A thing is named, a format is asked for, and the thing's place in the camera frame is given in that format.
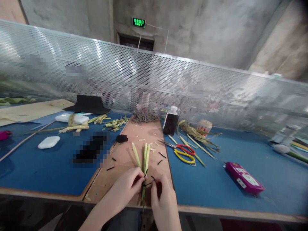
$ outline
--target yellow scissors handle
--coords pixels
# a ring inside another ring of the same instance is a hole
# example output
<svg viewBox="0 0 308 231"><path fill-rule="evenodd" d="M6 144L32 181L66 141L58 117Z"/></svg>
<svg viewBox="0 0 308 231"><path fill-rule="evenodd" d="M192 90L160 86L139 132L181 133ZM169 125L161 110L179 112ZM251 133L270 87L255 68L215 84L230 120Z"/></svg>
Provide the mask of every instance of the yellow scissors handle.
<svg viewBox="0 0 308 231"><path fill-rule="evenodd" d="M193 163L195 163L195 161L196 161L195 158L194 158L193 156L188 155L188 154L185 153L185 152L181 152L181 151L178 151L178 150L174 149L174 153L176 154L176 156L177 156L181 161L183 161L183 162L185 162L185 163L193 164ZM192 161L185 160L185 159L182 158L179 154L181 154L181 155L183 155L183 156L189 157Z"/></svg>

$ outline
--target white wire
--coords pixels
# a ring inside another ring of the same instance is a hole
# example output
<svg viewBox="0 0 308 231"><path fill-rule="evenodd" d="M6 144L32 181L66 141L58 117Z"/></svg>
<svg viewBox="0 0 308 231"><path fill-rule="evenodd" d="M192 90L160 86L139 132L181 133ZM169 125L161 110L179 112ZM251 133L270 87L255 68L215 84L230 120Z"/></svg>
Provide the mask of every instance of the white wire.
<svg viewBox="0 0 308 231"><path fill-rule="evenodd" d="M139 50L140 40L141 40L141 35L140 35L140 38L139 38L139 43L138 43L137 53L138 53L138 50Z"/></svg>
<svg viewBox="0 0 308 231"><path fill-rule="evenodd" d="M158 28L158 29L162 29L162 30L167 30L167 31L168 31L168 33L167 33L167 39L166 39L165 52L164 52L164 54L165 54L165 53L166 53L166 48L167 48L167 42L168 42L169 30L168 30L168 29L165 29L165 28L161 28L161 27L153 26L153 25L151 25L151 24L147 24L147 23L145 23L145 24L146 24L146 25L148 25L148 26L152 26L152 27L155 27L155 28Z"/></svg>

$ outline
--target red scissors handle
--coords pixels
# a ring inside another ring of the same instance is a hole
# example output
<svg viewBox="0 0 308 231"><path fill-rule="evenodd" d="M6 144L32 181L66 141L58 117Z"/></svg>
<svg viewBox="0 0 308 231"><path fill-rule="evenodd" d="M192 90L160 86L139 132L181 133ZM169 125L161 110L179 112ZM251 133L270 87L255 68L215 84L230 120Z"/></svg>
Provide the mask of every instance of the red scissors handle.
<svg viewBox="0 0 308 231"><path fill-rule="evenodd" d="M192 155L192 156L195 155L195 151L191 147L188 147L185 144L177 144L176 147L181 149L182 151L187 152L189 155Z"/></svg>

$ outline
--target scissor blade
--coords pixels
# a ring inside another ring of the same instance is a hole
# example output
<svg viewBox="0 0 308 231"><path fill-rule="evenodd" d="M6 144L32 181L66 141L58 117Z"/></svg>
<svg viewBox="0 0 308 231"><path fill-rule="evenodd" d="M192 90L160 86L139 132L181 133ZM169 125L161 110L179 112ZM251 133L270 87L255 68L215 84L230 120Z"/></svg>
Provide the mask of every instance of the scissor blade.
<svg viewBox="0 0 308 231"><path fill-rule="evenodd" d="M160 141L160 142L162 142L164 145L168 145L168 146L170 146L170 147L172 147L172 148L175 148L174 145L172 145L172 144L170 144L170 143L168 143L168 142L166 142L166 141Z"/></svg>

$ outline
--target pink box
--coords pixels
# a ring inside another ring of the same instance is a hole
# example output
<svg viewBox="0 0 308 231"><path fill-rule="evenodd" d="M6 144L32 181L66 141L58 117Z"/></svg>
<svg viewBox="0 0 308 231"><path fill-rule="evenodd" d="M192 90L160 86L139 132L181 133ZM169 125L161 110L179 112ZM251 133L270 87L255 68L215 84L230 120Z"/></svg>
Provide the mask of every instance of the pink box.
<svg viewBox="0 0 308 231"><path fill-rule="evenodd" d="M257 195L265 190L255 178L253 178L242 166L237 163L227 162L226 169L240 184L244 191Z"/></svg>

